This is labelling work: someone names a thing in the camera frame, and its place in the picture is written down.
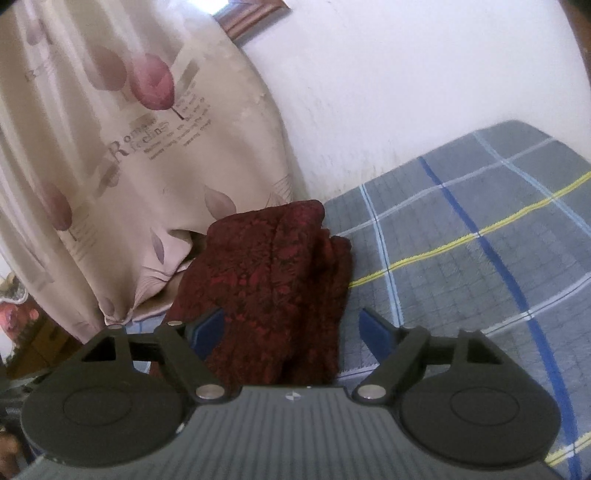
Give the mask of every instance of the gray plaid blanket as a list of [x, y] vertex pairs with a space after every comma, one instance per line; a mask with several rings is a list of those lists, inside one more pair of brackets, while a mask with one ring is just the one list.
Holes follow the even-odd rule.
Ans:
[[591, 474], [591, 166], [520, 122], [477, 131], [326, 203], [353, 244], [339, 382], [376, 360], [359, 309], [434, 335], [482, 330], [557, 400], [547, 458]]

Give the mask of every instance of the red cloth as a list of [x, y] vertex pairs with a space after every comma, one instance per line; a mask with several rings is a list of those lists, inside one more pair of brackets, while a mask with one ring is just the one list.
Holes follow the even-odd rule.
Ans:
[[322, 228], [316, 200], [232, 215], [207, 232], [164, 319], [225, 311], [206, 363], [226, 385], [330, 383], [352, 273], [349, 240]]

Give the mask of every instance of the plaid blanket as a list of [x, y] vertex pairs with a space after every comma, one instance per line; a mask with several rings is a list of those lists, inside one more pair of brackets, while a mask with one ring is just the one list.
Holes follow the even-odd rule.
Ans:
[[565, 478], [591, 473], [591, 166], [520, 122], [455, 140], [326, 203], [350, 239], [353, 282], [340, 330], [339, 382], [376, 360], [359, 309], [434, 335], [482, 330], [557, 400], [548, 457]]

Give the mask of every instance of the beige curtain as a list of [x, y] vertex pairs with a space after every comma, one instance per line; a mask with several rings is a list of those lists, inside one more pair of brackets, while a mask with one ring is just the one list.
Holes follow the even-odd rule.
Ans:
[[291, 200], [265, 86], [189, 1], [21, 0], [0, 46], [0, 249], [80, 340], [161, 291], [190, 232]]

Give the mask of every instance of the wooden furniture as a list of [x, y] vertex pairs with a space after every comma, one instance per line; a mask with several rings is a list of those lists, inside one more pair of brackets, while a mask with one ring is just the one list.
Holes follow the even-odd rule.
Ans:
[[232, 40], [237, 40], [246, 33], [251, 33], [274, 17], [289, 11], [282, 0], [229, 0], [213, 17]]
[[578, 1], [560, 0], [560, 2], [569, 19], [574, 35], [577, 37], [577, 42], [581, 49], [585, 66], [587, 67], [587, 74], [589, 75], [589, 79], [591, 79], [591, 11], [589, 7], [585, 7], [583, 3]]
[[21, 346], [8, 358], [6, 365], [6, 374], [12, 379], [56, 367], [82, 346], [45, 313], [23, 330], [19, 340]]

